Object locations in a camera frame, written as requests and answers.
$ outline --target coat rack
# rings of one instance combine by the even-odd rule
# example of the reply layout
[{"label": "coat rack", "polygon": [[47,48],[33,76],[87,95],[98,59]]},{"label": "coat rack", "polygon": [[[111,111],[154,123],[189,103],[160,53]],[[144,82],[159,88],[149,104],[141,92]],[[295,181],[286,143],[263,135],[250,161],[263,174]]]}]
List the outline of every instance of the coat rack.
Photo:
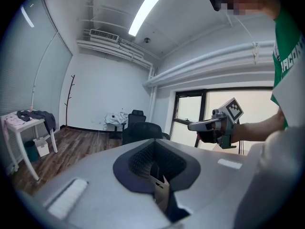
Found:
[{"label": "coat rack", "polygon": [[71,88],[72,88],[72,86],[75,85],[75,84],[73,84],[75,75],[74,75],[74,76],[71,75],[71,77],[72,77],[72,82],[71,82],[71,86],[70,86],[70,90],[69,90],[69,94],[68,94],[67,103],[65,104],[65,105],[66,105],[66,128],[67,128],[67,129],[69,129],[69,127],[68,127],[68,121],[67,121],[67,118],[68,118],[68,104],[69,104],[69,99],[71,98],[71,97],[70,97]]}]

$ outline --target office chair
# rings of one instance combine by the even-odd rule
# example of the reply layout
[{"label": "office chair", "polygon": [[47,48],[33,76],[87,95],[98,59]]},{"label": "office chair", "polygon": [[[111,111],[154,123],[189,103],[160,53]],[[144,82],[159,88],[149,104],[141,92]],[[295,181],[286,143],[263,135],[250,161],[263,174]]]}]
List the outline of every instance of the office chair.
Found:
[{"label": "office chair", "polygon": [[133,110],[131,114],[128,115],[128,127],[136,122],[145,122],[146,116],[142,110]]},{"label": "office chair", "polygon": [[123,131],[122,144],[125,145],[151,138],[163,139],[161,127],[149,122],[136,122]]},{"label": "office chair", "polygon": [[168,135],[166,133],[162,133],[162,135],[163,135],[163,139],[171,140],[170,135]]}]

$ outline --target window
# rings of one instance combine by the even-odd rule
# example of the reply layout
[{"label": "window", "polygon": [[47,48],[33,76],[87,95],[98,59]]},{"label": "window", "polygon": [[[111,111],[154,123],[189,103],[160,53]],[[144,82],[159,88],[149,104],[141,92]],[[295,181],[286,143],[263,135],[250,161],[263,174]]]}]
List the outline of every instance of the window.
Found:
[{"label": "window", "polygon": [[177,93],[171,129],[171,140],[177,143],[198,146],[197,133],[190,132],[187,125],[203,120],[205,90]]},{"label": "window", "polygon": [[[206,95],[206,105],[204,119],[208,120],[211,118],[213,109],[216,109],[223,105],[233,97],[237,100],[242,110],[244,111],[243,116],[239,119],[240,123],[255,123],[270,118],[275,115],[278,111],[278,106],[273,103],[270,98],[272,95],[271,89],[266,90],[210,90]],[[257,142],[244,141],[244,154],[246,155],[250,147]],[[238,143],[232,144],[237,148],[222,150],[216,144],[203,143],[199,141],[199,148],[207,150],[218,150],[229,153],[238,154]]]},{"label": "window", "polygon": [[[201,149],[238,154],[238,143],[233,144],[237,148],[222,150],[217,144],[198,141],[196,132],[189,131],[187,125],[192,122],[210,119],[213,109],[219,108],[233,97],[236,98],[244,111],[244,115],[240,118],[241,124],[263,121],[275,115],[278,111],[278,106],[270,100],[271,95],[271,87],[209,89],[177,93],[171,140]],[[256,142],[244,141],[245,155],[254,143]]]}]

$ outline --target white pipe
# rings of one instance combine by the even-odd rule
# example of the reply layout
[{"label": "white pipe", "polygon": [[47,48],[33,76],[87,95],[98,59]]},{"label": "white pipe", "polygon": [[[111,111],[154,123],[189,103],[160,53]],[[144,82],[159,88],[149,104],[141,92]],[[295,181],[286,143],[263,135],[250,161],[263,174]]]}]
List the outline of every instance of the white pipe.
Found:
[{"label": "white pipe", "polygon": [[132,43],[132,42],[130,42],[130,41],[127,41],[127,40],[122,39],[122,38],[119,38],[119,40],[120,40],[121,42],[124,42],[124,43],[127,43],[127,44],[129,44],[129,45],[132,45],[133,47],[135,47],[135,48],[137,48],[137,49],[142,50],[143,52],[145,52],[145,53],[151,55],[152,57],[154,57],[154,58],[156,58],[156,59],[161,59],[161,58],[159,58],[158,56],[156,56],[156,55],[154,55],[153,53],[151,53],[150,51],[148,51],[148,50],[146,50],[146,49],[144,49],[144,48],[142,48],[142,47],[140,47],[140,46],[138,46],[138,45],[136,45],[136,44],[134,44],[134,43]]},{"label": "white pipe", "polygon": [[[262,53],[261,56],[271,58],[272,53]],[[166,83],[170,83],[170,82],[182,80],[183,78],[190,78],[190,77],[195,76],[195,75],[199,75],[199,74],[202,74],[202,73],[207,73],[208,71],[230,68],[230,67],[232,67],[232,64],[228,64],[228,63],[234,62],[235,63],[234,65],[240,65],[240,63],[236,63],[236,61],[237,60],[245,60],[245,59],[250,59],[250,60],[253,61],[254,57],[253,57],[252,54],[242,55],[242,56],[239,56],[239,57],[232,56],[232,57],[227,57],[227,58],[223,58],[223,59],[219,59],[219,60],[215,60],[215,61],[210,61],[210,62],[208,62],[204,65],[200,65],[200,67],[197,67],[195,65],[196,68],[204,67],[204,70],[201,71],[201,72],[188,74],[188,75],[185,75],[185,76],[182,76],[182,77],[179,77],[179,78],[170,79],[170,80],[169,79],[163,79],[163,80],[161,79],[161,80],[158,81],[158,85],[162,84],[164,81],[166,81]],[[225,65],[219,65],[218,67],[215,67],[215,65],[218,65],[218,64],[221,64],[221,63],[225,63]]]},{"label": "white pipe", "polygon": [[90,37],[90,41],[91,42],[98,42],[98,43],[105,44],[105,45],[108,45],[108,46],[112,46],[114,48],[120,48],[119,44],[116,44],[116,43],[113,43],[113,42],[108,42],[108,41],[101,40],[101,39],[94,38],[94,37]]},{"label": "white pipe", "polygon": [[143,52],[140,52],[139,50],[136,50],[136,49],[134,49],[133,47],[130,47],[130,46],[124,44],[124,43],[120,43],[120,46],[122,46],[122,47],[124,47],[124,48],[127,48],[127,49],[129,49],[129,50],[131,50],[131,51],[134,51],[134,52],[136,52],[136,53],[138,53],[138,54],[144,56],[144,53],[143,53]]},{"label": "white pipe", "polygon": [[[270,74],[270,75],[274,76],[274,71],[272,71],[272,72],[267,71],[267,72],[263,72],[263,73],[264,74]],[[209,76],[209,77],[204,77],[204,78],[200,78],[200,79],[190,80],[190,81],[186,81],[186,82],[178,82],[178,83],[171,84],[171,85],[165,85],[165,86],[159,87],[159,89],[168,88],[168,87],[172,87],[172,86],[178,86],[178,85],[181,85],[181,84],[187,84],[187,83],[192,83],[192,82],[197,82],[197,81],[202,81],[202,80],[209,80],[209,79],[214,79],[214,78],[219,78],[219,77],[237,76],[237,75],[245,75],[245,74],[256,75],[256,74],[262,74],[262,72],[247,72],[247,73],[241,72],[241,73],[230,73],[230,74],[215,75],[215,76]]]},{"label": "white pipe", "polygon": [[157,88],[158,88],[157,86],[153,88],[152,107],[151,107],[151,110],[150,110],[150,113],[149,113],[148,122],[152,122],[154,106],[155,106],[155,103],[156,103]]},{"label": "white pipe", "polygon": [[152,73],[153,73],[153,67],[151,66],[151,68],[149,69],[148,80],[151,79]]},{"label": "white pipe", "polygon": [[[274,45],[274,41],[259,42],[259,45],[261,47],[272,46],[272,45]],[[227,55],[227,54],[230,54],[230,53],[242,52],[242,51],[250,50],[250,49],[253,49],[253,48],[254,48],[253,43],[243,43],[243,44],[240,44],[240,45],[237,45],[237,46],[228,47],[228,48],[224,48],[224,49],[219,49],[219,50],[216,50],[214,52],[207,53],[207,54],[202,55],[200,57],[197,57],[195,59],[192,59],[192,60],[189,60],[189,61],[184,62],[182,64],[179,64],[179,65],[177,65],[177,66],[175,66],[175,67],[173,67],[173,68],[171,68],[171,69],[169,69],[165,72],[162,72],[162,73],[158,74],[157,76],[155,76],[154,78],[145,82],[143,85],[147,86],[149,84],[152,84],[152,83],[156,82],[158,79],[160,79],[161,77],[163,77],[165,75],[169,75],[170,73],[172,73],[171,76],[176,76],[178,74],[177,73],[178,70],[183,69],[183,68],[185,68],[189,65],[201,62],[203,60],[208,60],[208,59],[211,59],[211,58],[216,57],[216,56],[224,56],[224,55]],[[189,72],[189,71],[190,71],[190,68],[185,68],[180,73],[186,73],[186,72]]]},{"label": "white pipe", "polygon": [[90,41],[91,42],[97,42],[99,44],[108,45],[108,46],[111,46],[111,47],[115,47],[115,48],[121,49],[125,52],[134,53],[136,56],[138,56],[140,58],[143,58],[143,55],[144,55],[144,53],[143,53],[143,55],[140,54],[141,52],[140,53],[130,52],[130,50],[121,47],[121,45],[119,45],[119,44],[116,44],[116,43],[113,43],[113,42],[107,42],[105,40],[101,40],[101,39],[98,39],[98,38],[90,37]]},{"label": "white pipe", "polygon": [[133,54],[133,55],[135,55],[135,56],[138,56],[139,58],[143,58],[143,56],[142,55],[140,55],[140,54],[138,54],[138,53],[136,53],[136,52],[134,52],[134,51],[131,51],[131,50],[129,50],[129,49],[127,49],[127,48],[123,48],[123,47],[119,47],[121,50],[123,50],[123,51],[125,51],[125,52],[129,52],[129,53],[131,53],[131,54]]},{"label": "white pipe", "polygon": [[92,49],[92,50],[99,51],[99,52],[105,52],[105,53],[108,53],[108,54],[112,54],[114,56],[118,56],[118,57],[124,58],[126,60],[129,60],[129,61],[132,61],[134,63],[137,63],[137,64],[145,67],[146,69],[150,68],[149,65],[146,65],[143,62],[141,62],[141,61],[139,61],[139,60],[137,60],[135,58],[131,59],[130,57],[128,57],[128,56],[126,56],[124,54],[121,54],[119,52],[116,52],[116,51],[113,51],[113,50],[110,50],[110,49],[106,49],[106,48],[103,48],[103,47],[92,46],[92,45],[86,45],[86,44],[82,44],[82,43],[78,43],[78,45],[80,47],[83,47],[83,48]]},{"label": "white pipe", "polygon": [[152,109],[152,102],[153,102],[153,90],[154,90],[154,87],[152,87],[151,89],[151,96],[150,96],[150,99],[149,99],[149,108],[148,108],[148,117],[151,115],[151,109]]},{"label": "white pipe", "polygon": [[96,46],[96,47],[103,47],[103,48],[106,48],[106,49],[110,49],[110,50],[113,50],[113,51],[117,51],[117,52],[119,52],[119,53],[128,55],[128,56],[130,56],[130,57],[132,57],[132,58],[134,58],[134,59],[136,59],[136,60],[138,60],[138,61],[141,61],[141,62],[143,62],[143,63],[145,63],[145,64],[147,64],[147,65],[149,65],[149,66],[153,66],[152,63],[146,61],[146,60],[143,59],[143,58],[140,58],[140,57],[138,57],[138,56],[135,56],[135,55],[132,54],[132,53],[126,52],[126,51],[121,50],[121,49],[118,49],[118,48],[113,48],[113,47],[108,46],[108,45],[105,45],[105,44],[96,43],[96,42],[88,42],[88,41],[84,41],[84,40],[77,40],[77,43],[78,43],[78,44],[93,45],[93,46]]}]

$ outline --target metal bracket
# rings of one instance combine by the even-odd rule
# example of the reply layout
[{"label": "metal bracket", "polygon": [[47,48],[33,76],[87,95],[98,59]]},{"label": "metal bracket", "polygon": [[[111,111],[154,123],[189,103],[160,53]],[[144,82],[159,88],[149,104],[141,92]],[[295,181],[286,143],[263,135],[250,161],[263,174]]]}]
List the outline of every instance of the metal bracket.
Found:
[{"label": "metal bracket", "polygon": [[132,58],[130,59],[130,61],[132,61],[132,60],[133,60],[133,57],[134,57],[134,53],[132,54]]},{"label": "metal bracket", "polygon": [[253,46],[254,46],[254,52],[253,52],[254,64],[256,65],[258,63],[258,57],[259,57],[259,44],[257,42],[253,42]]}]

